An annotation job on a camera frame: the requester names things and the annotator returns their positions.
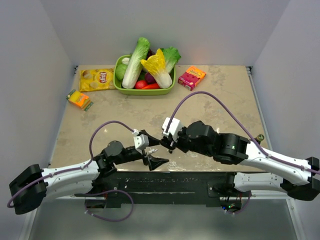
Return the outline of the orange yellow sponge pack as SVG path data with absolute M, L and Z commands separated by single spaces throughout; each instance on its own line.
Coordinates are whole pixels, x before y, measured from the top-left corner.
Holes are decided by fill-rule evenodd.
M 94 104 L 89 96 L 75 89 L 66 96 L 66 99 L 69 103 L 83 111 L 87 111 Z

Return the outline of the round green vegetable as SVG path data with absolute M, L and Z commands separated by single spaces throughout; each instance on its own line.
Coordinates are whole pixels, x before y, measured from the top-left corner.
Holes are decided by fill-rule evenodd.
M 115 68 L 115 76 L 117 77 L 118 80 L 122 81 L 124 79 L 126 70 L 127 70 L 127 65 L 124 63 L 121 63 L 116 66 Z

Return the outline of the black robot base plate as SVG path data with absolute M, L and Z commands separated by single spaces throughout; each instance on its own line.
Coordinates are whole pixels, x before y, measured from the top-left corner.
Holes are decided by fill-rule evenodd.
M 117 171 L 93 180 L 89 194 L 108 191 L 108 208 L 130 203 L 220 207 L 221 199 L 250 195 L 234 188 L 234 178 L 235 172 Z

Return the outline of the black earbud charging case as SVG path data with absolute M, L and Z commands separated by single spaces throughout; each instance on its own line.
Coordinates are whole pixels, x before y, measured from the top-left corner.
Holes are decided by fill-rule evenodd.
M 172 143 L 171 140 L 168 140 L 167 138 L 162 138 L 159 143 L 161 146 L 165 147 L 166 149 L 173 150 L 173 147 L 171 146 L 171 143 Z

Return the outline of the yellow white cabbage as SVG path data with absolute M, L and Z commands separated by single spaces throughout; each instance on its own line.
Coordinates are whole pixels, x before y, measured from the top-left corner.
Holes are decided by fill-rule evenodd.
M 147 60 L 142 59 L 140 63 L 153 76 L 161 89 L 167 89 L 172 85 L 172 78 L 166 70 L 165 56 L 160 48 L 154 55 Z

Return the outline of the yellow Lays chips bag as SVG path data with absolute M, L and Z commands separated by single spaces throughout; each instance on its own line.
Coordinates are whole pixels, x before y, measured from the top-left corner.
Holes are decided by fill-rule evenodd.
M 78 89 L 80 92 L 114 90 L 114 69 L 85 69 L 79 73 Z

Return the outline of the green lettuce leaf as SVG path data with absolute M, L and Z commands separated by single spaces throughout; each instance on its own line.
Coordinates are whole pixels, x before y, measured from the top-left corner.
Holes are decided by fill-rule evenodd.
M 168 73 L 170 73 L 181 59 L 179 50 L 173 46 L 170 46 L 168 48 L 161 48 L 161 51 L 165 59 L 165 69 Z

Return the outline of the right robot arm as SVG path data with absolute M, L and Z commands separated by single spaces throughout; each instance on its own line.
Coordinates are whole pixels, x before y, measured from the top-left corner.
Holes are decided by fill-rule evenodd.
M 242 165 L 260 169 L 260 173 L 235 173 L 223 183 L 223 192 L 230 197 L 238 192 L 277 191 L 289 197 L 312 201 L 320 193 L 315 178 L 320 162 L 317 158 L 292 158 L 261 147 L 233 133 L 218 133 L 202 121 L 188 127 L 180 120 L 166 118 L 162 124 L 161 145 L 169 150 L 195 152 L 212 157 L 224 165 Z

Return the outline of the pink orange snack box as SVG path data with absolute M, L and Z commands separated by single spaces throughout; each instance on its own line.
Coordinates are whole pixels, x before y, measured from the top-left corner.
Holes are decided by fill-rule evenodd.
M 193 91 L 199 83 L 205 78 L 207 73 L 198 67 L 190 66 L 179 78 L 178 83 L 188 89 Z

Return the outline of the orange carrot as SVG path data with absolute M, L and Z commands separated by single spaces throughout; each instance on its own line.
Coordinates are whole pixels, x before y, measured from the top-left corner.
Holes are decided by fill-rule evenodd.
M 156 90 L 156 89 L 160 89 L 160 86 L 157 83 L 148 84 L 142 88 L 142 90 Z

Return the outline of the green white napa cabbage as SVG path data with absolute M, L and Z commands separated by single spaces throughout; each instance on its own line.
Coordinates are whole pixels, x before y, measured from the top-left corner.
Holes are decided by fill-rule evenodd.
M 145 37 L 140 37 L 130 57 L 123 80 L 124 89 L 133 89 L 142 71 L 141 60 L 145 60 L 150 49 L 150 42 Z

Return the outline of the red tomato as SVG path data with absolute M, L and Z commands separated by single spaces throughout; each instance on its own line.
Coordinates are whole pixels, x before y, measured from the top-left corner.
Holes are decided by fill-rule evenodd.
M 138 80 L 138 81 L 135 83 L 134 88 L 137 89 L 137 90 L 141 90 L 141 89 L 143 89 L 144 87 L 146 87 L 147 85 L 148 85 L 148 83 L 147 83 L 145 80 Z

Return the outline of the green glass bottle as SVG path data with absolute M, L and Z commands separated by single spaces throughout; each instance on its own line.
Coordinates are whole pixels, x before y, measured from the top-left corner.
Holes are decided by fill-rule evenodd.
M 258 134 L 254 139 L 260 145 L 261 142 L 265 139 L 265 136 L 263 134 Z

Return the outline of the green plastic basket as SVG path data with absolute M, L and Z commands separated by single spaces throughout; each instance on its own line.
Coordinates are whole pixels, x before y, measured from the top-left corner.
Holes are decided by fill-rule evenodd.
M 172 85 L 169 88 L 159 88 L 159 89 L 126 89 L 122 87 L 122 81 L 119 80 L 116 77 L 116 74 L 113 75 L 113 84 L 115 88 L 124 95 L 130 95 L 130 96 L 161 96 L 168 94 L 174 85 L 177 82 L 176 77 L 176 68 L 174 67 L 171 72 L 169 73 L 171 79 L 172 79 Z

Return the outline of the purple onion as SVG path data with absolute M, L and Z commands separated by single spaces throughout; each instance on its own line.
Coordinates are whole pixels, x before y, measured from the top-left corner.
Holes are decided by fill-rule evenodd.
M 144 75 L 144 80 L 148 85 L 156 83 L 155 78 L 149 72 Z

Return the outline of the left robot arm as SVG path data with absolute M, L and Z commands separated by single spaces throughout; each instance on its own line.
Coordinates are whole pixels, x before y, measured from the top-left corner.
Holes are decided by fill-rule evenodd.
M 38 208 L 43 200 L 77 194 L 99 196 L 105 190 L 99 180 L 115 173 L 117 165 L 141 160 L 153 171 L 169 162 L 146 151 L 147 147 L 160 144 L 146 131 L 134 130 L 133 142 L 133 146 L 124 147 L 120 141 L 113 140 L 100 154 L 74 165 L 58 168 L 30 165 L 9 184 L 11 198 L 7 207 L 23 215 Z

